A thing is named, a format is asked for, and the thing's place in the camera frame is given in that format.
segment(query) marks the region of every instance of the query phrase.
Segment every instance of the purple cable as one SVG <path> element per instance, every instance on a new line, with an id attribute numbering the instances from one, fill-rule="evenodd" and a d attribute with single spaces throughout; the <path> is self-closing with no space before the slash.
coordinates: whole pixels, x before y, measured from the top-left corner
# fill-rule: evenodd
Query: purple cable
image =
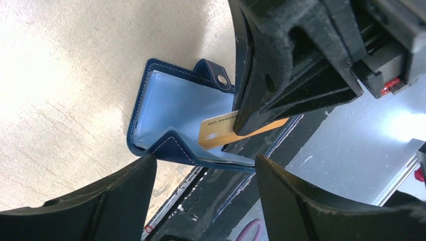
<path id="1" fill-rule="evenodd" d="M 252 220 L 250 223 L 248 223 L 246 225 L 246 227 L 243 229 L 243 231 L 241 231 L 240 235 L 238 235 L 237 239 L 235 241 L 244 241 L 243 239 L 246 237 L 247 233 L 253 229 L 254 226 L 257 225 L 257 231 L 256 231 L 256 235 L 253 238 L 253 241 L 258 241 L 260 238 L 260 235 L 262 234 L 263 231 L 263 223 L 262 220 L 260 219 L 254 219 Z"/>

